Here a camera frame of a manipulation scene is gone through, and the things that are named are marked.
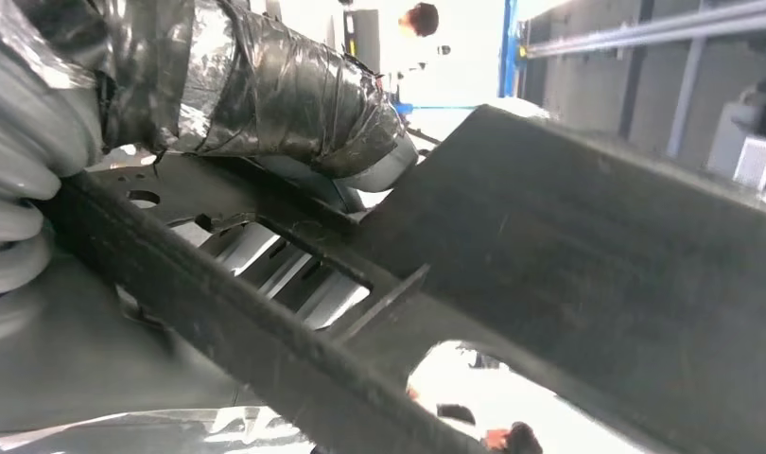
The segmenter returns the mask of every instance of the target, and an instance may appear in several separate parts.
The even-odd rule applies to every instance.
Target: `dark hair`
[[[516,423],[511,427],[504,454],[542,454],[543,452],[530,426],[525,423]]]
[[[409,11],[409,19],[417,36],[430,36],[439,28],[439,10],[429,3],[417,3]]]

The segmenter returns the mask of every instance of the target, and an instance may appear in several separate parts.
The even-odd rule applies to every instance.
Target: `gray metal rail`
[[[634,45],[661,44],[766,29],[766,0],[699,10],[638,26],[533,44],[528,58],[590,52]]]

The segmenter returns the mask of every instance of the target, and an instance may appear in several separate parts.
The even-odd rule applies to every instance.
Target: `blue pillar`
[[[499,97],[515,96],[514,80],[517,71],[517,52],[519,49],[519,22],[516,19],[517,0],[506,0],[503,11],[503,43],[500,47],[500,83],[497,89]]]

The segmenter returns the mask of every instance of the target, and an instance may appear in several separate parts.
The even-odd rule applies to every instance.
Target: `black metal bracket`
[[[430,346],[459,340],[654,452],[766,452],[753,194],[493,108],[360,223],[235,159],[166,158],[159,180],[126,188],[159,191],[142,213],[120,196],[136,171],[70,179],[42,210],[89,267],[320,445],[477,452],[400,393]],[[200,215],[264,223],[372,287],[328,331],[341,346],[165,228]]]

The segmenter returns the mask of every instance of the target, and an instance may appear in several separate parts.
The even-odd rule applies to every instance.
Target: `mounting hole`
[[[127,193],[127,199],[141,209],[151,208],[160,203],[160,196],[150,191],[130,191]]]

